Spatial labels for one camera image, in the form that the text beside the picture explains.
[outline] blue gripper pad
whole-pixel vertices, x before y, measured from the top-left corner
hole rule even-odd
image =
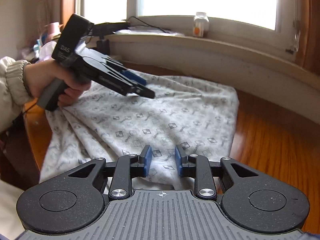
[[[134,80],[135,82],[138,82],[139,84],[146,86],[147,85],[147,81],[145,79],[143,79],[142,77],[139,77],[138,75],[130,72],[129,70],[125,70],[121,72],[122,75],[124,75],[125,77]]]
[[[181,155],[180,155],[177,147],[174,148],[174,158],[176,161],[178,175],[179,175],[179,177],[181,177],[182,176],[182,161],[181,161]]]
[[[147,154],[146,154],[146,156],[144,158],[143,174],[144,174],[145,177],[148,176],[148,174],[149,174],[151,160],[152,160],[152,147],[149,146]]]

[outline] orange label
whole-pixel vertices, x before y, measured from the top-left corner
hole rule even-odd
[[[199,29],[198,27],[195,27],[195,28],[193,29],[193,32],[194,32],[195,35],[199,35],[200,29]]]

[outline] white patterned cloth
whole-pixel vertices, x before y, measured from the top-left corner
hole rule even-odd
[[[153,154],[149,175],[134,179],[133,188],[191,189],[190,179],[178,177],[176,144],[186,154],[205,155],[210,161],[229,155],[239,104],[232,87],[190,77],[135,73],[147,80],[155,99],[124,97],[93,82],[73,106],[47,112],[53,134],[40,181],[96,157],[111,162],[129,153],[140,154],[149,144]]]

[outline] ribbed gray platform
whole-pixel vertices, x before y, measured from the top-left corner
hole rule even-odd
[[[136,190],[126,200],[112,201],[92,225],[75,233],[47,236],[25,231],[19,240],[295,240],[301,232],[259,235],[231,223],[212,201],[188,190]]]

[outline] beige jacket sleeve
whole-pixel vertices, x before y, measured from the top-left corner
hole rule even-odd
[[[32,100],[23,83],[25,60],[0,59],[0,132],[11,126],[22,106]]]

